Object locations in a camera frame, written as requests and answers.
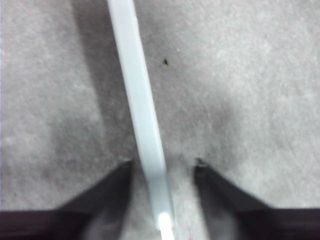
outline dark spot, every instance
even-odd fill
[[[168,60],[166,58],[163,60],[163,64],[169,66]]]

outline gray carpet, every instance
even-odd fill
[[[195,157],[320,206],[320,1],[136,0],[176,235],[205,239]],[[137,158],[107,4],[1,2],[1,209],[51,209]],[[122,238],[160,239],[140,166]]]

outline white stick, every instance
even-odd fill
[[[165,233],[169,230],[161,229],[159,217],[165,213],[172,223],[173,207],[135,6],[133,0],[107,2],[155,225]],[[171,231],[171,223],[162,224],[162,228]]]

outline floor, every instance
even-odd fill
[[[280,208],[320,206],[320,1],[135,0],[180,240],[196,157]],[[1,209],[51,209],[136,143],[104,0],[1,2]],[[123,240],[159,240],[139,164]]]

